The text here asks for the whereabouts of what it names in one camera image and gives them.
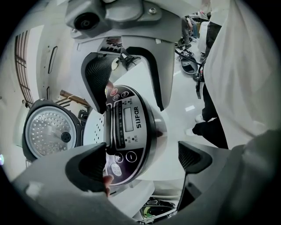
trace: shoe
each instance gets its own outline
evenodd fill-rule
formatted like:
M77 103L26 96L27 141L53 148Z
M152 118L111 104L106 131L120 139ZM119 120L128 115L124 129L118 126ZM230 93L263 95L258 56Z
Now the shoe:
M187 136L195 136L196 134L192 131L193 128L186 129L184 132Z
M190 43L185 45L185 48L186 48L186 49L188 49L188 48L190 48L190 47L191 47L191 44L190 44Z
M195 117L195 121L196 121L196 123L203 123L203 122L205 122L205 120L203 119L202 114L197 115Z

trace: person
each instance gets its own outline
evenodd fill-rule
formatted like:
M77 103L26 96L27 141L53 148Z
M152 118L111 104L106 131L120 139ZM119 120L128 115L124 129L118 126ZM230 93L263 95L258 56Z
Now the person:
M181 31L182 31L182 36L184 39L185 48L190 48L191 44L190 44L190 40L189 40L189 32L192 31L192 24L191 24L190 20L187 20L186 17L181 18Z
M281 66L276 49L248 6L231 1L204 69L229 149L281 128Z
M195 22L195 21L193 20L193 18L191 18L190 16L187 16L187 19L189 19L190 22L191 22L191 24L192 24L192 33L193 33L193 37L194 37L194 38L199 38L199 34L198 34L196 22Z
M208 19L210 19L211 17L211 14L208 13L207 14L208 16ZM199 37L199 42L198 42L198 49L201 53L201 58L205 58L205 52L206 52L206 39L207 39L207 31L208 31L208 24L210 22L202 22L201 23L201 26L200 26L200 30L199 30L199 34L200 34L200 37Z
M208 22L207 14L211 11L210 0L202 0L201 10L198 12L200 23Z
M211 0L212 8L210 22L206 34L205 58L208 57L210 50L218 36L218 33L227 18L230 0ZM193 129L186 130L186 135L203 136L209 142L219 148L228 148L223 127L220 123L214 103L209 95L206 83L203 86L203 100L205 107L202 113L195 118L196 125Z
M106 196L109 197L110 196L110 185L112 183L112 181L114 180L114 176L113 175L106 175L102 178L102 181L104 183L104 186L105 186L105 193L106 193Z

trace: control panel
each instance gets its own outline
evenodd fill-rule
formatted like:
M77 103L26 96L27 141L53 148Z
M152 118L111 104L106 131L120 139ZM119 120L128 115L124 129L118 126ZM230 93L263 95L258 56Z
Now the control panel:
M106 95L111 115L111 144L106 154L106 172L114 176L111 185L120 185L130 182L148 155L147 107L141 96L127 86L114 86L108 89Z

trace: hand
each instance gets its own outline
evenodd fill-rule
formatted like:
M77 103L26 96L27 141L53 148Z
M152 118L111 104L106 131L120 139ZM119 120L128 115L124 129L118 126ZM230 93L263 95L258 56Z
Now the hand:
M111 89L113 89L113 83L109 80L108 81L108 83L107 83L107 85L106 85L108 88L111 88Z
M109 188L109 186L111 185L114 177L112 175L107 175L107 176L104 176L102 179L103 179L103 183L105 185L106 196L109 197L110 196L110 188Z

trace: red button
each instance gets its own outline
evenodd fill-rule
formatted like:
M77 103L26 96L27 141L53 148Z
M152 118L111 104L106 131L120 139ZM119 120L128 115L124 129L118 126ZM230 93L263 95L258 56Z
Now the red button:
M116 95L118 92L117 88L114 88L111 92L110 92L110 96Z

